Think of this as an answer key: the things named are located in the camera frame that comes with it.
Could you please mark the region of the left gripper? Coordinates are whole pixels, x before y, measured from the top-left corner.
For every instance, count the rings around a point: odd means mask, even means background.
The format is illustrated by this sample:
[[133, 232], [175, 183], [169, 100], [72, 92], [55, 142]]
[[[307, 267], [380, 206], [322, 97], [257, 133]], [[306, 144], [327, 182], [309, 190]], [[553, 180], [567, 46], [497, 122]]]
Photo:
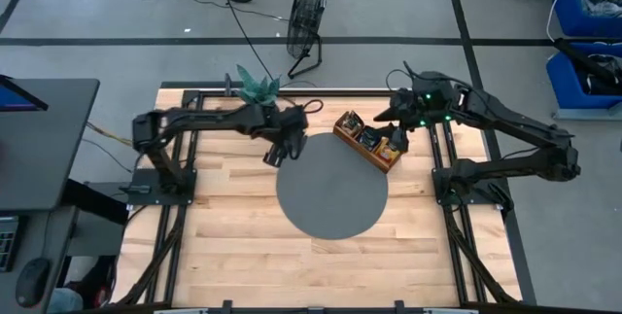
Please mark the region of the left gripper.
[[264, 155], [264, 162], [280, 167], [287, 157], [298, 159], [306, 144], [308, 127], [306, 114], [301, 106], [293, 106], [280, 111], [272, 109], [267, 116], [264, 139], [272, 144]]

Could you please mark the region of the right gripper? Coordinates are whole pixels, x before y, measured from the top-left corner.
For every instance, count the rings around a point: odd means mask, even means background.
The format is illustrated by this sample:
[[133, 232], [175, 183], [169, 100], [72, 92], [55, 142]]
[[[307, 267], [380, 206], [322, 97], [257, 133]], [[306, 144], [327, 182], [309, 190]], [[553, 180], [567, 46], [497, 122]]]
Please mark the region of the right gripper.
[[411, 76], [411, 87], [401, 87], [392, 96], [392, 107], [375, 116], [375, 122], [398, 121], [391, 143], [400, 152], [409, 149], [406, 129], [426, 127], [451, 120], [450, 105], [455, 98], [452, 79], [438, 73]]

